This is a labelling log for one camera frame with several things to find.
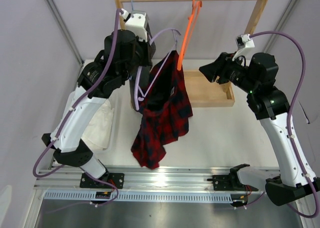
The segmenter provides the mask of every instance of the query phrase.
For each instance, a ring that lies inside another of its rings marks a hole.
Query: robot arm
[[[134,11],[129,14],[122,9],[125,17],[126,30],[118,30],[115,52],[111,65],[102,81],[88,95],[77,104],[73,105],[85,92],[87,92],[102,74],[109,54],[111,52],[113,33],[104,40],[104,50],[101,50],[94,62],[86,65],[77,80],[77,87],[68,98],[63,117],[57,128],[50,134],[42,136],[43,142],[48,146],[53,140],[56,161],[63,165],[80,167],[96,179],[108,176],[108,170],[94,156],[93,152],[81,140],[93,115],[99,107],[110,97],[112,92],[125,84],[139,66],[151,66],[151,58],[155,52],[155,46],[150,46],[147,37],[149,28],[147,14],[143,11]],[[73,112],[63,123],[67,113]],[[58,129],[63,126],[56,137]]]
[[[249,66],[242,66],[239,57],[254,48],[254,44],[249,35],[241,35],[236,41],[236,53],[223,52],[216,61],[200,67],[199,70],[210,82],[225,84],[230,81],[247,93],[248,106],[271,141],[281,177],[280,174],[260,171],[246,164],[236,166],[230,172],[237,178],[238,183],[266,191],[274,204],[287,204],[312,192],[288,135],[286,120],[289,102],[286,95],[274,86],[278,65],[273,55],[256,53]],[[318,191],[320,179],[308,165],[293,125],[289,129],[292,129],[304,168]]]

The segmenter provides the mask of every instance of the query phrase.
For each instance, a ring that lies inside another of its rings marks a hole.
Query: white wall
[[[256,31],[273,30],[290,0],[269,0]],[[114,27],[114,0],[55,0],[65,23],[84,59],[94,58],[103,49],[104,39]],[[134,9],[146,11],[153,35],[173,27],[182,35],[191,14],[191,1],[134,3]],[[245,31],[255,1],[204,1],[186,59],[215,59],[237,47],[235,37]],[[131,11],[131,4],[124,8]],[[169,32],[156,41],[156,59],[162,59],[173,44]],[[263,49],[268,37],[259,39],[257,50]]]
[[[293,113],[293,121],[301,146],[308,162],[320,177],[320,3],[319,0],[300,0],[283,31],[296,38],[306,57],[306,74]],[[301,58],[297,48],[280,37],[270,51],[279,65],[276,85],[291,100],[301,74]],[[308,197],[310,210],[314,212],[314,201]],[[320,217],[315,219],[320,227]]]
[[[0,0],[0,10],[0,191],[12,186],[2,227],[19,228],[41,136],[58,124],[79,65],[44,0]]]

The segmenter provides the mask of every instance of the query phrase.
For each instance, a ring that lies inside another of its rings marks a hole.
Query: red plaid shirt
[[[178,58],[177,51],[171,51],[148,95],[140,104],[141,125],[131,151],[141,167],[158,168],[159,161],[166,155],[163,145],[177,141],[189,131],[188,118],[193,116],[193,112],[185,87],[184,72],[182,69],[177,70]],[[151,70],[149,84],[163,62],[164,59]],[[160,109],[150,108],[151,99],[164,86],[170,87],[169,98]]]

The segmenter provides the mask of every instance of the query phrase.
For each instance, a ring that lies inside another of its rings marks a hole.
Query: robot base
[[[118,189],[122,189],[124,187],[125,182],[125,174],[124,173],[106,173],[99,178],[99,180],[114,183],[114,186]],[[90,189],[110,189],[111,187],[107,184],[103,184],[100,182],[96,182],[91,179],[87,174],[83,173],[80,181],[80,188],[90,188]]]

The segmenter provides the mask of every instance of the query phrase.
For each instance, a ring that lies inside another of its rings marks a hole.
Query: wooden tray
[[[198,70],[185,70],[184,82],[192,107],[232,107],[235,103],[231,86],[224,92],[222,85],[210,83]]]

